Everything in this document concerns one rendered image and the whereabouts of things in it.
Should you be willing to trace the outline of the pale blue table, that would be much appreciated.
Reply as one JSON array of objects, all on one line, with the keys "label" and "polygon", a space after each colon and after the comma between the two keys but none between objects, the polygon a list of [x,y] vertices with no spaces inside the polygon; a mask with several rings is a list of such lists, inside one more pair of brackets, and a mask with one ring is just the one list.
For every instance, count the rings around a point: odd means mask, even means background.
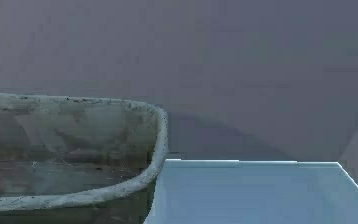
[{"label": "pale blue table", "polygon": [[143,224],[358,224],[337,162],[168,159]]}]

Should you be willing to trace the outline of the grey-green bin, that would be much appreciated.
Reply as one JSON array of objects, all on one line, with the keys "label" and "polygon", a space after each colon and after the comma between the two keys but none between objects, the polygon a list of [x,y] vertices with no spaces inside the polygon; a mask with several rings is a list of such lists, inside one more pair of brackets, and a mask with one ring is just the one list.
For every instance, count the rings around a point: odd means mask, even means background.
[{"label": "grey-green bin", "polygon": [[145,102],[0,93],[0,224],[145,224],[168,127]]}]

